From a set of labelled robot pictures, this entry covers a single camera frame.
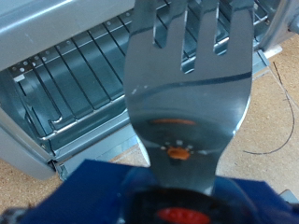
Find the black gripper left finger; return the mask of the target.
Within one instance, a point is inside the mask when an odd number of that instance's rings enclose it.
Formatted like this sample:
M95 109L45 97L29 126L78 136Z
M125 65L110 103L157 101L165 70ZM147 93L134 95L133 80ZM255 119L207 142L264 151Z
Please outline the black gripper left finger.
M8 208L0 215L0 224L20 224L28 212L28 208Z

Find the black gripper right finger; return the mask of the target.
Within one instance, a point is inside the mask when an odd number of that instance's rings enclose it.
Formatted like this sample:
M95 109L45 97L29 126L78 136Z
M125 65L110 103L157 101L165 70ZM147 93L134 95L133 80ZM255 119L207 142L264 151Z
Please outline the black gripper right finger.
M290 204L299 204L299 200L295 197L291 190L285 189L280 193L280 197Z

